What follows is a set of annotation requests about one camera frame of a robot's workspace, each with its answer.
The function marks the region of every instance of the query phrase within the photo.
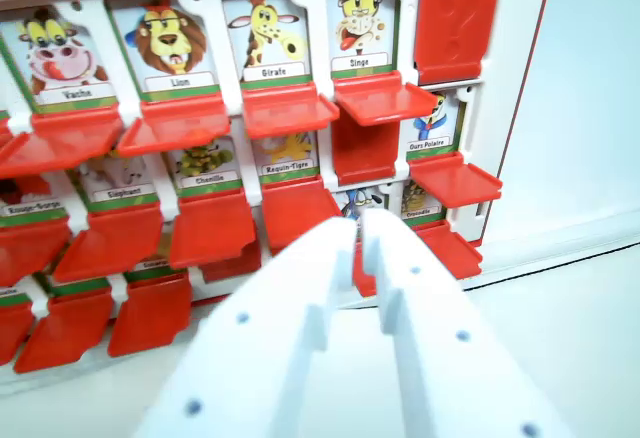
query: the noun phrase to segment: lion mane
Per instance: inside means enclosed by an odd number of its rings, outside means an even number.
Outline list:
[[[200,29],[200,26],[193,21],[190,16],[176,10],[175,8],[172,8],[172,10],[178,16],[180,21],[183,19],[187,21],[186,26],[180,26],[180,31],[184,33],[191,43],[191,53],[189,53],[189,59],[187,60],[187,64],[184,69],[185,73],[189,73],[194,66],[202,61],[202,58],[207,51],[207,38]],[[147,34],[147,36],[142,36],[140,33],[140,30],[144,27],[144,22],[140,23],[136,28],[135,35],[135,43],[140,56],[147,65],[155,68],[156,70],[173,75],[173,70],[151,50],[151,35]]]

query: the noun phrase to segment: red card with question mark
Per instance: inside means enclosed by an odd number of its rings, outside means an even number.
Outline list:
[[[414,57],[419,84],[476,78],[497,0],[420,0]]]

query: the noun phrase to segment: question mark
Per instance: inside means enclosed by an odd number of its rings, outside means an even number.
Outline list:
[[[451,30],[443,50],[443,57],[448,61],[455,61],[462,51],[462,28],[475,15],[475,2],[476,0],[442,0],[442,13]]]

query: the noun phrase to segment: white table surface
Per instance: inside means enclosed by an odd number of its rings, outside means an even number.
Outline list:
[[[576,436],[640,436],[639,268],[636,246],[468,292]],[[314,357],[301,436],[403,436],[391,343],[378,329],[375,309],[336,314],[329,351]],[[0,373],[2,436],[130,435],[188,336],[19,382]]]

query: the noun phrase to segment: white wall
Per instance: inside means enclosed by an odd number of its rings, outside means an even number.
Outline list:
[[[640,0],[547,0],[485,243],[640,210]]]

